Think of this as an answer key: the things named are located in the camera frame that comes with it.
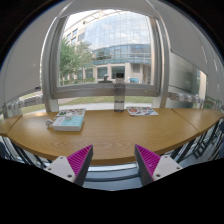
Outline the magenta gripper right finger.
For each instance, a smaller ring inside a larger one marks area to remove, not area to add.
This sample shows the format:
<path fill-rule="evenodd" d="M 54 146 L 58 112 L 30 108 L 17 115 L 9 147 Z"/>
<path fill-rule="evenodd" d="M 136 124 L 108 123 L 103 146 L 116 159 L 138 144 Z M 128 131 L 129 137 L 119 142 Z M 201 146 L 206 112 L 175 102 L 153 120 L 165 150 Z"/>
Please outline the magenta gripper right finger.
<path fill-rule="evenodd" d="M 143 186 L 182 169 L 170 156 L 159 156 L 140 145 L 135 145 L 134 154 Z"/>

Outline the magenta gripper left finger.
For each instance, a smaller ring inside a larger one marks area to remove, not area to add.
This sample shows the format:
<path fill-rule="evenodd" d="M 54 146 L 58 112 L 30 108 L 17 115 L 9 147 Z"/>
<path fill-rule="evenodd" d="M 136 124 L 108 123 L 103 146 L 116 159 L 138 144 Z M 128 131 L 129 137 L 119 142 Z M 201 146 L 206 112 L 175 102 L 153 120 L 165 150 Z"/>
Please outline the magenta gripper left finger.
<path fill-rule="evenodd" d="M 89 145 L 68 157 L 59 156 L 46 171 L 82 186 L 93 156 L 93 146 Z"/>

